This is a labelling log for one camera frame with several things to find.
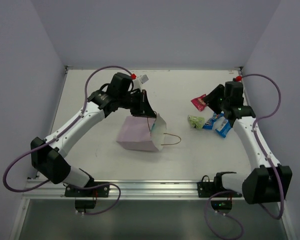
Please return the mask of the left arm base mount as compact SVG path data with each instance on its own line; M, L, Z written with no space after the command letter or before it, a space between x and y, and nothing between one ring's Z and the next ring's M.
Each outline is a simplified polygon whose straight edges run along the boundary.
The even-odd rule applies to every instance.
M74 207L78 212L86 213L87 210L93 210L96 207L98 198L107 198L109 196L110 183L105 181L89 182L86 186L92 189L78 189L73 186L67 186L64 196L75 198Z

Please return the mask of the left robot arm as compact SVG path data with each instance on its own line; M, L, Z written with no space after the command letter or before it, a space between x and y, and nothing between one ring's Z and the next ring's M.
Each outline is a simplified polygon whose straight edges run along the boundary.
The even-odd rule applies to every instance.
M134 117L154 118L147 92L134 85L132 76L118 72L110 83L85 95L83 107L61 128L44 139L30 143L31 164L54 184L64 183L87 188L93 178L82 169L69 165L66 156L72 147L96 124L119 108L128 109Z

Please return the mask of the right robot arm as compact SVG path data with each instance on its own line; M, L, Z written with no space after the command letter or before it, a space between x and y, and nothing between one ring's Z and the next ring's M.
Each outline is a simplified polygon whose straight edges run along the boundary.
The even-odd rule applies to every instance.
M217 173L215 185L242 194L251 205L281 202L286 197L292 170L283 166L268 147L252 107L244 105L243 93L241 82L227 81L203 99L214 113L224 114L238 135L251 167L249 174Z

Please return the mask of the teal Fox's candy bag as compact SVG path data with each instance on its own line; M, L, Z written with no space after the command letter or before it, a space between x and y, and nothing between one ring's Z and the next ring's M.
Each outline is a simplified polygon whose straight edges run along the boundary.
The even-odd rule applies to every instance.
M156 123L154 122L151 126L150 132L152 133L155 130L156 127Z

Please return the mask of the green snack packet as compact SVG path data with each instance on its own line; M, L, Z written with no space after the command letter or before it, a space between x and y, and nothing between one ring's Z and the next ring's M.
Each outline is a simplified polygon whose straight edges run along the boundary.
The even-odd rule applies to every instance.
M188 115L187 120L192 128L202 129L206 120L204 117Z

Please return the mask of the pink paper bag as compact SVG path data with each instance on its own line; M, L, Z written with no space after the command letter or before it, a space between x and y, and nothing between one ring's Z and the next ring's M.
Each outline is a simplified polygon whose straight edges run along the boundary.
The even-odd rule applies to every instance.
M165 143L165 136L176 137L178 141ZM164 146L177 145L181 141L178 135L167 132L167 123L159 114L156 118L127 116L116 138L126 150L144 152L159 152Z

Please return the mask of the red pink snack packet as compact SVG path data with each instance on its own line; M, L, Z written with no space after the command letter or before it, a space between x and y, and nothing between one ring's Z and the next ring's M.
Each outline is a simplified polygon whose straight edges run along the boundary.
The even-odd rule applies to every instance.
M199 112L202 112L207 106L207 104L204 102L204 97L206 97L206 94L203 94L191 100L191 103Z

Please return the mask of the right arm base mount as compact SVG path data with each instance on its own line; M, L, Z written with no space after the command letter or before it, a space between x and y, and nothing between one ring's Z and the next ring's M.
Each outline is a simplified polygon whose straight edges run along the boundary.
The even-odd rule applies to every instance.
M227 189L223 187L222 176L227 174L235 174L233 171L217 172L213 180L210 180L208 175L204 175L201 181L196 183L197 193L199 198L209 198L214 194L225 192ZM211 207L220 213L228 214L233 207L233 198L241 198L241 193L223 193L218 195L218 198L226 198L226 200L211 200Z

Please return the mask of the blue M&M snack packet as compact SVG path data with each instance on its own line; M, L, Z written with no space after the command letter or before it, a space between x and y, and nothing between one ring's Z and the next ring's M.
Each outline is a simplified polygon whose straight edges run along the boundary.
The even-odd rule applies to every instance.
M205 122L202 128L206 130L212 130L214 123L223 116L224 116L223 112L221 112L220 114L213 113L212 117Z

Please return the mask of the blue cookie snack packet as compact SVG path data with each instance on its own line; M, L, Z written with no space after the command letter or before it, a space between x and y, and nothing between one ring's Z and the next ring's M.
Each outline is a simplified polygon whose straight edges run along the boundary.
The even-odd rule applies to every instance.
M215 129L215 132L222 138L226 138L231 128L230 122L227 119L224 119L222 124Z

